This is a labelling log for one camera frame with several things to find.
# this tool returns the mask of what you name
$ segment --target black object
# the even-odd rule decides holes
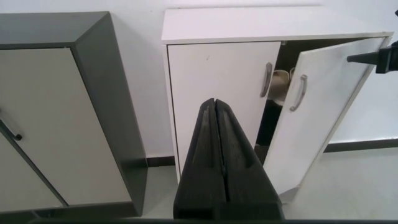
[[[281,202],[231,108],[199,110],[174,201],[174,218],[282,220]]]
[[[348,56],[347,62],[376,65],[376,73],[381,74],[398,71],[398,41],[378,52]]]
[[[0,128],[4,130],[4,132],[10,136],[11,138],[13,138],[16,141],[20,141],[22,139],[22,136],[20,134],[14,134],[12,133],[12,131],[7,127],[6,124],[4,124],[4,122],[0,119]]]

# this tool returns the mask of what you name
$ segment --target gray cabinet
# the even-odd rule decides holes
[[[140,215],[147,165],[110,13],[3,14],[0,26],[3,134],[43,191],[64,207],[131,203]]]

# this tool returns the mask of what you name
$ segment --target white wall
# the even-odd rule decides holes
[[[147,157],[172,156],[160,37],[164,10],[322,4],[321,0],[0,0],[0,13],[110,11]],[[398,1],[325,1],[342,13],[398,31]],[[371,75],[333,142],[398,137],[398,74]]]
[[[395,31],[398,40],[398,1],[325,1],[325,6]],[[366,81],[330,142],[398,138],[398,72],[375,74]]]

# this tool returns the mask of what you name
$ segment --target white cabinet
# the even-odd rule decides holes
[[[200,105],[217,98],[252,146],[261,123],[276,124],[264,168],[282,200],[291,200],[373,69],[347,56],[377,51],[391,35],[318,6],[167,10],[162,41],[177,177]],[[267,93],[261,97],[268,63],[295,67],[276,117],[267,114]]]
[[[0,189],[0,213],[62,206],[1,134]]]

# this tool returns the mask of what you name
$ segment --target floor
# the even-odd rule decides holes
[[[287,219],[398,220],[398,148],[322,155],[295,200],[284,205]],[[142,218],[173,218],[175,167],[148,171]]]

